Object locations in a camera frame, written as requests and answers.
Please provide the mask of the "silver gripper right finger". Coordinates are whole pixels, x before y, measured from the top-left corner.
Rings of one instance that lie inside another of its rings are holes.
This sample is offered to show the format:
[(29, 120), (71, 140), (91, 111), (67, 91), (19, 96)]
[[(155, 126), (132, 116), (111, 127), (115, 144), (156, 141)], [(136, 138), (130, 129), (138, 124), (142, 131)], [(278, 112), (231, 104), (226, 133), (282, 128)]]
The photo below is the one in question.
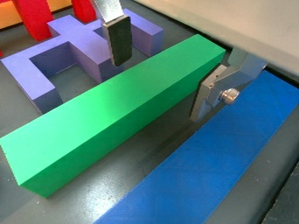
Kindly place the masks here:
[(228, 66), (218, 65), (207, 78), (200, 82), (191, 120), (199, 122), (211, 110), (223, 102), (231, 105), (239, 97), (239, 90), (262, 73), (267, 61), (256, 55), (234, 48), (228, 56)]

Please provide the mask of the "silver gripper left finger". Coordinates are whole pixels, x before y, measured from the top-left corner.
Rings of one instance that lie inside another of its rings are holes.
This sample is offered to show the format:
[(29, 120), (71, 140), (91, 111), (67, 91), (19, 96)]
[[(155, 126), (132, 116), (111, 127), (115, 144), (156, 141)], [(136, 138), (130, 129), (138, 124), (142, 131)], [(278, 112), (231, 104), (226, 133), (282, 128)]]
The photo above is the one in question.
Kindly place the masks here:
[(112, 63), (121, 66), (132, 57), (131, 17), (124, 13), (120, 0), (91, 0), (103, 18)]

